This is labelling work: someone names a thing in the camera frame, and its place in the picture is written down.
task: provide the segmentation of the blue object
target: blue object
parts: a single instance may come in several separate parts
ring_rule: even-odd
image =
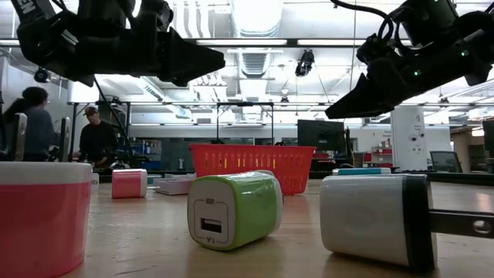
[[[382,175],[391,174],[390,168],[344,168],[334,169],[333,175]]]
[[[143,163],[143,168],[152,171],[161,169],[161,161],[148,161]]]
[[[152,185],[155,178],[163,178],[163,176],[162,175],[148,175],[147,176],[147,183],[149,185]]]

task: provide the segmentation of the robotic arm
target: robotic arm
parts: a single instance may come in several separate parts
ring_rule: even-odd
[[[367,75],[361,74],[355,88],[326,110],[330,119],[376,117],[460,77],[473,86],[489,76],[494,63],[494,16],[490,13],[494,4],[485,12],[458,17],[450,0],[407,0],[389,15],[331,1],[383,16],[384,21],[379,33],[369,36],[357,50],[357,58],[367,65]],[[388,33],[383,37],[386,25]],[[401,43],[401,25],[413,49]]]
[[[92,86],[95,73],[157,76],[187,82],[225,66],[223,54],[185,42],[169,27],[173,11],[164,0],[80,0],[77,14],[63,0],[12,0],[17,36],[26,59]],[[130,29],[125,29],[126,19]]]

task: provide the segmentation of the pink charger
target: pink charger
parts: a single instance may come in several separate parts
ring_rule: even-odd
[[[144,169],[113,170],[112,198],[144,198],[147,191],[147,172]]]
[[[0,162],[0,277],[44,278],[84,259],[89,164]]]

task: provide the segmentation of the computer monitor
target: computer monitor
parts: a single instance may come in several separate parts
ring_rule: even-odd
[[[454,151],[431,151],[431,159],[434,171],[463,172],[458,155]]]
[[[321,151],[347,153],[343,122],[298,120],[297,135],[299,146],[312,146]]]
[[[484,145],[486,151],[494,152],[494,120],[484,120],[482,122],[484,129]]]

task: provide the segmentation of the dark shirt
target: dark shirt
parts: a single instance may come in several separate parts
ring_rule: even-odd
[[[58,145],[60,134],[53,129],[52,116],[48,111],[31,107],[23,112],[28,117],[25,128],[24,157],[48,158],[49,147]],[[7,142],[10,146],[13,133],[12,124],[7,125]]]
[[[88,124],[80,135],[80,152],[89,161],[99,161],[117,150],[117,136],[111,124]]]

